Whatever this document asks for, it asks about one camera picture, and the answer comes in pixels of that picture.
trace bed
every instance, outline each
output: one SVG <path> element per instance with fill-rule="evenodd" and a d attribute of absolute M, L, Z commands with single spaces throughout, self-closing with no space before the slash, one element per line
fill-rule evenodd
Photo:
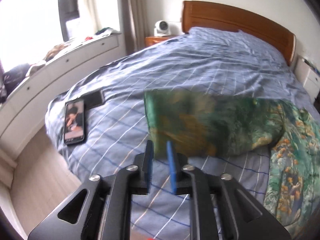
<path fill-rule="evenodd" d="M 289 30 L 252 12 L 202 1 L 184 1 L 182 28 L 185 35 L 100 68 L 49 104 L 47 134 L 81 181 L 96 173 L 117 173 L 144 152 L 148 139 L 145 90 L 183 87 L 217 95 L 287 99 L 320 121 L 288 67 L 295 50 L 295 35 Z M 65 146 L 65 102 L 99 88 L 106 102 L 87 111 L 86 142 Z M 213 175 L 232 174 L 263 203 L 269 172 L 267 147 L 238 157 L 193 157 L 189 162 Z M 155 239 L 188 239 L 188 201 L 187 195 L 172 194 L 167 161 L 154 160 L 150 194 L 132 200 L 132 229 Z"/>

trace red item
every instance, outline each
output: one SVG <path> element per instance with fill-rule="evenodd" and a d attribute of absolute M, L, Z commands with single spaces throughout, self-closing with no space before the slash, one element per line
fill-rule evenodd
<path fill-rule="evenodd" d="M 85 39 L 84 39 L 84 41 L 88 41 L 88 40 L 92 40 L 93 38 L 92 37 L 86 37 Z"/>

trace blue plaid blanket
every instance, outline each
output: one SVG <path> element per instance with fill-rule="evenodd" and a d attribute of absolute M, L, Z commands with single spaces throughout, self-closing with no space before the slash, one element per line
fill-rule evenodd
<path fill-rule="evenodd" d="M 144 91 L 181 87 L 212 94 L 287 99 L 320 120 L 308 94 L 274 47 L 241 31 L 195 27 L 189 35 L 102 67 L 58 95 L 46 114 L 47 134 L 81 181 L 91 174 L 115 174 L 144 152 L 148 139 Z M 65 102 L 99 88 L 106 103 L 86 113 L 86 142 L 65 146 Z M 194 157 L 189 162 L 212 175 L 232 174 L 263 202 L 269 174 L 267 147 L 238 157 Z M 168 163 L 154 160 L 150 194 L 132 200 L 132 228 L 155 239 L 189 239 L 188 205 L 187 195 L 172 194 Z"/>

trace green floral fabric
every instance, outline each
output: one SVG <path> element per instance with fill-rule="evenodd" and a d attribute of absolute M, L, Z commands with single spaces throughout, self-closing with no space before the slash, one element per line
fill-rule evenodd
<path fill-rule="evenodd" d="M 187 156 L 271 151 L 264 207 L 296 235 L 320 197 L 320 130 L 305 109 L 282 100 L 213 97 L 187 90 L 145 92 L 156 158 L 166 141 Z"/>

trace screw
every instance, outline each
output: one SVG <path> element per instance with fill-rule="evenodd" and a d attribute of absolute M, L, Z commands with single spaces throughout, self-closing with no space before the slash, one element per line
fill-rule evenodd
<path fill-rule="evenodd" d="M 231 180 L 232 176 L 229 173 L 223 173 L 221 175 L 221 179 L 223 179 L 223 180 Z"/>
<path fill-rule="evenodd" d="M 194 166 L 190 165 L 190 164 L 186 164 L 182 167 L 185 171 L 193 171 L 195 169 Z"/>
<path fill-rule="evenodd" d="M 100 180 L 100 175 L 94 174 L 89 178 L 89 180 L 91 180 L 91 181 L 99 181 Z"/>
<path fill-rule="evenodd" d="M 129 166 L 127 167 L 127 170 L 128 170 L 128 171 L 136 171 L 137 169 L 138 169 L 138 166 L 137 166 L 137 165 L 134 165 L 134 164 L 129 165 Z"/>

